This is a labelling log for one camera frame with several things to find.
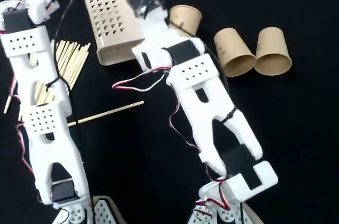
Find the black tablecloth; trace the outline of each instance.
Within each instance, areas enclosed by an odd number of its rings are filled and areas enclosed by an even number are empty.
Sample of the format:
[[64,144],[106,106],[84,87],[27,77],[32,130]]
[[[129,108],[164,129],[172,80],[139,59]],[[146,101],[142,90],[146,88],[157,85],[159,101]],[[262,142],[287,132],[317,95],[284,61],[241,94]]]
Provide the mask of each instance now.
[[[47,22],[51,38],[68,1],[60,0],[61,9]],[[236,28],[253,52],[263,28],[277,26],[284,31],[293,61],[288,73],[267,77],[250,71],[229,79],[233,101],[279,176],[277,186],[248,203],[265,223],[333,221],[335,214],[326,201],[332,198],[336,184],[338,0],[166,0],[169,8],[177,4],[202,12],[198,35],[213,48],[214,35],[225,27]],[[148,93],[111,89],[112,83],[138,74],[140,68],[135,60],[111,67],[99,64],[83,0],[70,9],[60,38],[92,43],[74,88],[80,118],[145,100],[143,106],[81,125],[93,193],[111,196],[127,223],[185,223],[198,189],[208,179],[196,151],[168,126],[175,108],[174,93],[165,82]],[[3,107],[12,70],[1,52]],[[135,85],[148,86],[157,78],[148,75]],[[17,111],[13,101],[9,114],[0,115],[2,219],[6,223],[51,223],[56,212],[37,202],[34,179],[21,162],[14,129]],[[190,135],[183,112],[174,123]],[[225,147],[231,133],[218,124],[215,132],[217,144]],[[74,128],[71,133],[76,141]]]

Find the black wire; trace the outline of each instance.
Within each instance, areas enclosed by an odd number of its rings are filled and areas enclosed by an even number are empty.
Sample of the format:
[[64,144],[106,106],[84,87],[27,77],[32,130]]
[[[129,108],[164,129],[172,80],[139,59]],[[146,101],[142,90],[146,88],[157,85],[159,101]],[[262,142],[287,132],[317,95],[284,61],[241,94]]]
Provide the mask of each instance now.
[[68,212],[67,218],[66,218],[63,222],[60,223],[60,224],[64,224],[64,223],[68,220],[70,213],[69,213],[68,210],[66,210],[66,209],[64,209],[64,208],[60,208],[60,209],[66,211],[66,212]]
[[[183,31],[184,33],[188,34],[191,37],[198,37],[197,35],[193,35],[192,33],[186,31],[185,29],[183,29],[182,27],[180,27],[179,25],[173,23],[171,20],[169,21],[169,23],[175,27],[177,27],[178,29],[180,29],[181,31]],[[225,72],[222,68],[222,65],[219,61],[219,59],[217,58],[217,55],[205,44],[205,42],[203,42],[203,45],[205,46],[205,50],[207,51],[207,53],[209,53],[210,57],[212,58],[214,64],[216,65],[218,72],[220,74],[220,80],[222,82],[222,84],[224,85],[225,89],[227,92],[229,92],[229,88],[228,88],[228,83],[227,83],[227,77],[225,75]]]
[[244,224],[244,212],[243,212],[243,204],[240,203],[240,217],[241,217],[241,224]]
[[[70,0],[67,7],[65,8],[64,10],[64,13],[63,15],[61,16],[61,19],[59,21],[59,24],[57,26],[57,30],[55,31],[55,35],[54,35],[54,46],[53,46],[53,59],[54,59],[54,66],[55,66],[55,69],[56,69],[56,72],[57,72],[57,75],[58,75],[58,78],[60,78],[66,85],[66,88],[68,90],[68,96],[69,96],[69,102],[70,102],[70,107],[72,109],[72,116],[73,116],[73,119],[75,121],[75,128],[77,130],[77,134],[78,134],[78,140],[79,140],[79,144],[78,144],[78,147],[79,147],[79,152],[80,152],[80,155],[83,156],[83,148],[82,148],[82,136],[81,136],[81,132],[80,132],[80,129],[79,129],[79,123],[78,123],[78,118],[77,118],[77,115],[76,115],[76,111],[75,111],[75,104],[74,104],[74,99],[73,99],[73,95],[72,95],[72,90],[68,84],[68,82],[62,77],[62,75],[60,74],[60,71],[59,71],[59,68],[58,68],[58,61],[57,61],[57,56],[56,56],[56,49],[57,49],[57,39],[58,39],[58,36],[59,36],[59,31],[60,31],[60,28],[61,28],[61,25],[63,23],[63,20],[70,8],[70,6],[72,5],[72,3],[74,2],[75,0]],[[93,203],[93,196],[91,194],[91,190],[88,188],[88,191],[89,191],[89,194],[90,194],[90,200],[91,200],[91,205],[92,205],[92,215],[93,215],[93,223],[96,224],[96,220],[95,220],[95,211],[94,211],[94,203]]]

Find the white bracket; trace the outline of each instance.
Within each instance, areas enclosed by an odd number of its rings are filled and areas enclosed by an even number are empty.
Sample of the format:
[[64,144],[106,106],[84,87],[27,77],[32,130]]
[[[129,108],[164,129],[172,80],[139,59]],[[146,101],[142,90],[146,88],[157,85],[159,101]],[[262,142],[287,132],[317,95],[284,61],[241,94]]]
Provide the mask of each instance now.
[[[18,83],[18,94],[23,106],[35,105],[34,89],[38,80],[45,84],[57,78],[57,72],[45,26],[31,30],[0,35],[7,57],[10,59]],[[35,53],[38,65],[29,63],[28,54]],[[59,79],[51,86],[56,99],[61,101],[65,116],[72,111],[65,84]]]
[[[78,201],[88,195],[88,184],[80,153],[75,146],[63,114],[61,103],[54,101],[41,106],[28,106],[24,113],[25,128],[29,137],[30,162],[35,176],[35,186],[44,204],[51,204],[53,163],[60,163],[71,175]],[[54,140],[45,136],[53,133]],[[71,203],[54,207],[64,207]]]
[[[173,66],[167,83],[173,86],[191,124],[202,162],[207,162],[215,172],[225,176],[225,164],[213,142],[212,121],[222,121],[234,108],[234,104],[219,79],[211,57],[204,54]],[[208,103],[199,100],[195,92],[198,89],[204,90]],[[262,157],[262,148],[241,111],[237,110],[224,125],[235,134],[240,144],[247,146],[255,159]]]

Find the upside-down paper cup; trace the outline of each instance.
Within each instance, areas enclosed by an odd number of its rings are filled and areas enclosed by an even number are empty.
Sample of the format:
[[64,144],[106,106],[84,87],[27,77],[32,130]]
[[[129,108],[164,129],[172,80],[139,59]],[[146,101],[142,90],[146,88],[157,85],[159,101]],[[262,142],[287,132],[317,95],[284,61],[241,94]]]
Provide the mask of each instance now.
[[[169,11],[169,20],[192,35],[197,33],[201,19],[202,15],[200,11],[188,5],[174,6]],[[178,29],[175,25],[170,23],[169,27],[176,29],[180,36],[191,37],[189,34]]]
[[276,27],[259,33],[254,69],[267,76],[281,75],[292,66],[283,32]]
[[233,28],[225,28],[214,37],[218,57],[227,77],[240,76],[254,67],[255,56]]

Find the perforated plate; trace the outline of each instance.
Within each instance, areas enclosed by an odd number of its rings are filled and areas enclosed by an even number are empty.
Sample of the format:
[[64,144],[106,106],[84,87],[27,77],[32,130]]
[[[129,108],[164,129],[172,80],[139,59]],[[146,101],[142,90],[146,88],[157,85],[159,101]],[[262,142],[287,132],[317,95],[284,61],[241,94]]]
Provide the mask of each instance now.
[[[73,224],[79,224],[84,220],[84,214],[85,212],[81,211],[80,208],[72,208],[67,207],[65,208],[67,211],[69,211],[69,217],[68,212],[65,210],[60,210],[59,214],[55,218],[52,224],[61,224],[61,223],[73,223]],[[109,206],[107,205],[105,200],[99,200],[94,208],[95,210],[95,220],[96,224],[119,224],[116,222]]]
[[1,34],[1,42],[7,57],[39,52],[50,48],[47,30],[44,26],[9,34]]
[[58,127],[56,122],[58,118],[55,112],[56,106],[53,103],[44,106],[33,106],[25,115],[26,125],[30,126],[38,135],[53,132]]
[[168,81],[176,89],[187,89],[218,75],[211,57],[204,54],[174,66],[169,73]]
[[95,206],[97,224],[118,224],[105,200],[99,200]]
[[207,209],[204,205],[196,205],[195,208],[193,209],[188,224],[202,224],[202,223],[217,224],[217,214],[216,212],[212,212],[211,210]]

